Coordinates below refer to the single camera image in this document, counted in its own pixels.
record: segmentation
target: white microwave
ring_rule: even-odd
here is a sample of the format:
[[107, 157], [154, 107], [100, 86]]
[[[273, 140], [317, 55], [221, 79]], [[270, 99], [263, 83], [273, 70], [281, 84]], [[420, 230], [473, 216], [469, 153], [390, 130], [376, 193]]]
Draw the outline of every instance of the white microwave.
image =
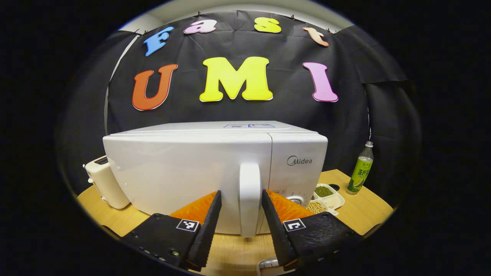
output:
[[327, 138], [277, 121], [169, 123], [103, 137], [128, 200], [168, 215], [220, 190], [216, 233], [269, 233], [261, 191], [306, 207], [324, 164]]

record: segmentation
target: letter s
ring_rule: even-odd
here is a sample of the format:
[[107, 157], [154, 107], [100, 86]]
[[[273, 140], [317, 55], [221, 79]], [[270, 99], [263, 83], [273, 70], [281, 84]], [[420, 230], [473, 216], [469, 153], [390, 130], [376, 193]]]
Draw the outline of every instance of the letter s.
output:
[[279, 22], [274, 18], [258, 17], [254, 19], [254, 22], [256, 23], [254, 28], [258, 31], [273, 33], [281, 32], [281, 27], [278, 26]]

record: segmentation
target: bottle label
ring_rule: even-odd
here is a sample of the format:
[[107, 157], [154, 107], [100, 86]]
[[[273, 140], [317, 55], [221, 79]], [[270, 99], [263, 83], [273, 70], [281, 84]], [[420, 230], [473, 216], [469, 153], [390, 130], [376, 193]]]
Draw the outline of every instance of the bottle label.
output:
[[351, 176], [350, 183], [348, 184], [348, 190], [351, 192], [358, 192], [365, 183], [367, 179], [368, 173], [370, 172], [370, 168], [372, 167], [373, 161], [369, 162], [363, 161], [358, 158], [356, 162], [355, 170], [353, 171], [353, 175]]

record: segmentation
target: microwave handle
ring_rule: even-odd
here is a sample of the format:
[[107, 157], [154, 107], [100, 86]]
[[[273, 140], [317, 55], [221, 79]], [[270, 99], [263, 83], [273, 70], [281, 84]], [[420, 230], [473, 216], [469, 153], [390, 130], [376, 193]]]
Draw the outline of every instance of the microwave handle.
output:
[[256, 235], [261, 206], [261, 175], [258, 164], [241, 164], [239, 176], [239, 213], [241, 237]]

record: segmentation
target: black cloth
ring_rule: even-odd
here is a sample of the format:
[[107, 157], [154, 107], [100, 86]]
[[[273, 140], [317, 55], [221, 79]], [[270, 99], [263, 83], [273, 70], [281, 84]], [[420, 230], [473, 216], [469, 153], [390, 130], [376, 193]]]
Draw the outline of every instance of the black cloth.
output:
[[396, 206], [410, 194], [421, 166], [422, 126], [416, 104], [401, 82], [365, 85], [374, 162], [364, 186]]
[[389, 52], [360, 27], [353, 25], [344, 28], [336, 37], [350, 53], [362, 83], [401, 82], [408, 79]]
[[[277, 19], [281, 32], [256, 31], [254, 19], [257, 17]], [[184, 29], [191, 23], [204, 19], [217, 20], [217, 29], [209, 33], [184, 34]], [[145, 56], [147, 46], [143, 41], [168, 26], [174, 29], [169, 32], [165, 46]], [[322, 33], [329, 47], [317, 44], [303, 27], [313, 27]], [[399, 126], [399, 122], [418, 121], [412, 112], [414, 106], [404, 100], [407, 98], [405, 93], [414, 95], [414, 91], [400, 88], [406, 76], [376, 41], [359, 28], [347, 29], [334, 35], [289, 17], [256, 11], [209, 13], [156, 28], [136, 39], [114, 73], [109, 84], [108, 133], [176, 122], [276, 120], [326, 136], [328, 146], [323, 171], [339, 169], [350, 175], [358, 154], [369, 139], [371, 125], [376, 161], [366, 186], [394, 206], [399, 196], [394, 194], [398, 192], [391, 183], [404, 167], [394, 162], [406, 156], [405, 137], [413, 133], [417, 125], [396, 127], [393, 128], [396, 133], [390, 134], [384, 129], [385, 125]], [[88, 62], [85, 75], [81, 75], [83, 81], [73, 86], [78, 98], [72, 100], [68, 109], [67, 117], [72, 119], [67, 119], [64, 124], [66, 133], [62, 151], [66, 154], [62, 163], [76, 193], [90, 185], [82, 164], [104, 155], [106, 87], [103, 83], [109, 80], [120, 53], [132, 38], [128, 34], [121, 45], [114, 46], [115, 49], [110, 51], [114, 52], [114, 58], [102, 57], [107, 60], [106, 64], [98, 59], [90, 61], [93, 64]], [[220, 90], [224, 93], [221, 101], [203, 103], [199, 100], [208, 70], [203, 65], [204, 60], [225, 57], [238, 70], [250, 56], [269, 60], [266, 75], [268, 88], [273, 92], [272, 100], [243, 99], [241, 93], [246, 83], [234, 100], [228, 98], [221, 84]], [[317, 62], [328, 68], [327, 77], [339, 97], [337, 102], [317, 102], [312, 98], [315, 87], [310, 72], [302, 65], [304, 62]], [[146, 96], [152, 97], [159, 86], [158, 69], [174, 63], [178, 68], [172, 73], [165, 102], [153, 110], [135, 109], [132, 103], [135, 76], [146, 70], [154, 71], [146, 90]], [[88, 89], [89, 83], [94, 89]]]
[[75, 193], [90, 187], [82, 164], [105, 155], [104, 101], [112, 71], [136, 35], [117, 31], [94, 50], [68, 85], [70, 98], [56, 126], [57, 163]]
[[[280, 33], [258, 32], [254, 29], [257, 17], [274, 18], [281, 26]], [[184, 35], [191, 23], [214, 19], [216, 30], [209, 33]], [[150, 56], [146, 40], [168, 27], [169, 38], [163, 48]], [[303, 27], [314, 27], [324, 35], [329, 47], [317, 44]], [[219, 102], [203, 103], [207, 67], [203, 61], [225, 57], [238, 70], [250, 56], [269, 60], [266, 66], [268, 88], [273, 92], [270, 101], [247, 101], [241, 97], [246, 83], [235, 100], [224, 93]], [[318, 62], [328, 67], [331, 87], [339, 96], [335, 103], [317, 102], [310, 72], [304, 62]], [[134, 77], [153, 70], [147, 85], [147, 97], [157, 92], [160, 81], [158, 69], [177, 64], [172, 73], [169, 95], [153, 110], [139, 111], [132, 105]], [[209, 13], [199, 18], [182, 19], [157, 28], [139, 37], [131, 46], [116, 70], [109, 86], [108, 132], [121, 131], [175, 122], [222, 120], [277, 120], [319, 132], [328, 138], [323, 170], [339, 169], [346, 174], [356, 163], [360, 145], [369, 137], [367, 100], [358, 73], [347, 49], [327, 30], [289, 17], [266, 12], [234, 11]]]

